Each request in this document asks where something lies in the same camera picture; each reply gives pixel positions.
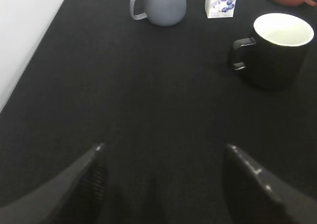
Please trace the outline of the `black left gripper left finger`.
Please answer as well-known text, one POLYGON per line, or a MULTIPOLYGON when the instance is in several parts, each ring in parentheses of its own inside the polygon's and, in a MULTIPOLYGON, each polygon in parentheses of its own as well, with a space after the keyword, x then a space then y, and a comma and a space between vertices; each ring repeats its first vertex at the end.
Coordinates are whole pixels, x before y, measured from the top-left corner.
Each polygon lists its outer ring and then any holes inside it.
POLYGON ((1 207, 2 224, 94 224, 107 186, 104 143, 38 189, 1 207))

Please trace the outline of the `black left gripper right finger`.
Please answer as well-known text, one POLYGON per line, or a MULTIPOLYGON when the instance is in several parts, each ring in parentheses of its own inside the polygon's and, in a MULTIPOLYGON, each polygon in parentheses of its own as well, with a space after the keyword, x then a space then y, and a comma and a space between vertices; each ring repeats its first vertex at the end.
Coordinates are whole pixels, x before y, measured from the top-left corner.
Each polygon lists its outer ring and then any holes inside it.
POLYGON ((316 200, 232 144, 227 144, 224 152, 224 199, 235 224, 317 222, 316 200))

